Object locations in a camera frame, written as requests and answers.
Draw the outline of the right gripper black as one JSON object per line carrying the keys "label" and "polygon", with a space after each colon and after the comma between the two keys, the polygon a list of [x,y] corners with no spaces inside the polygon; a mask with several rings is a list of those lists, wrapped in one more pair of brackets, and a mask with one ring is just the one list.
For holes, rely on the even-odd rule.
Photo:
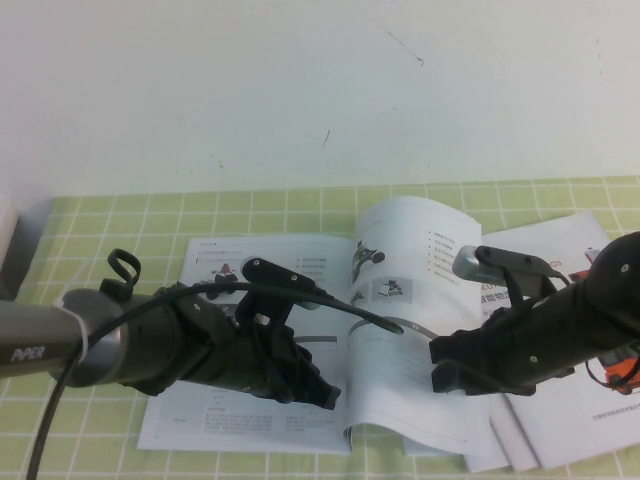
{"label": "right gripper black", "polygon": [[431,340],[429,349],[434,393],[531,396],[539,383],[575,371],[574,296],[501,308],[477,329]]}

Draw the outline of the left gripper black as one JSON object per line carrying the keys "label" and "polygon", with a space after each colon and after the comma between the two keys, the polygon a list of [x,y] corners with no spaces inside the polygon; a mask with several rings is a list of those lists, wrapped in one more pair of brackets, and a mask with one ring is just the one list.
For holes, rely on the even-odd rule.
{"label": "left gripper black", "polygon": [[334,410],[342,393],[322,377],[310,351],[294,340],[292,328],[257,323],[206,356],[199,383],[324,410]]}

